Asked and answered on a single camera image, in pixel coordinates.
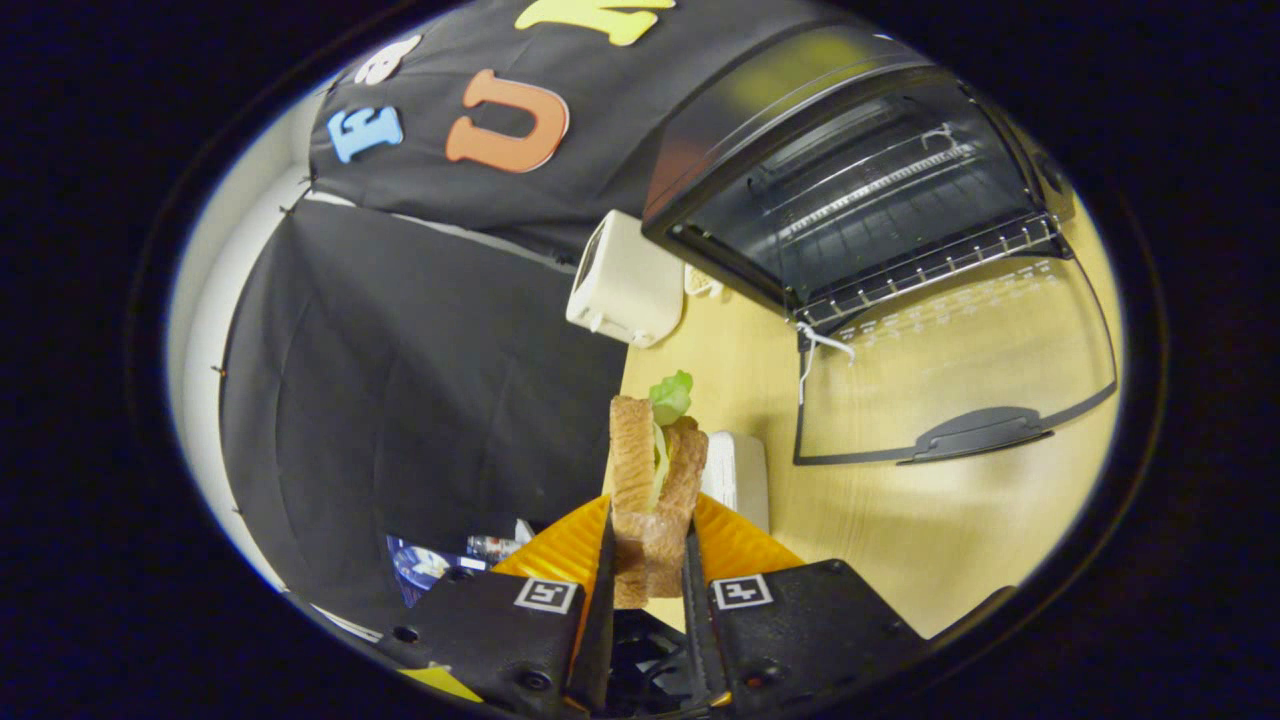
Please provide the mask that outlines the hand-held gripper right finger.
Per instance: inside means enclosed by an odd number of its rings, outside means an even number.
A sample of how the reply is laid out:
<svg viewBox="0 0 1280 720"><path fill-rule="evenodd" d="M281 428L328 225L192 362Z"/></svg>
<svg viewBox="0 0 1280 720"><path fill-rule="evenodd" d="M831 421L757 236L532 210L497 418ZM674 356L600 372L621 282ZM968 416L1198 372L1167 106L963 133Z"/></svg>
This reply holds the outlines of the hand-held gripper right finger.
<svg viewBox="0 0 1280 720"><path fill-rule="evenodd" d="M714 711L823 711L923 656L922 637L847 562L806 562L707 495L682 580L696 685Z"/></svg>

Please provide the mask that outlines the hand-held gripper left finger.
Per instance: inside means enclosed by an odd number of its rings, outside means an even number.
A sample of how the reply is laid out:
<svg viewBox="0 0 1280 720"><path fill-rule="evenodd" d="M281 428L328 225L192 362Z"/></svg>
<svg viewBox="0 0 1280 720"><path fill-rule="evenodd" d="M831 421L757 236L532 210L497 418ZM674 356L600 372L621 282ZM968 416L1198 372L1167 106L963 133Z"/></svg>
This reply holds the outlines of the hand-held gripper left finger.
<svg viewBox="0 0 1280 720"><path fill-rule="evenodd" d="M439 579L378 648L484 717L588 717L605 703L613 611L612 501L599 497L497 568Z"/></svg>

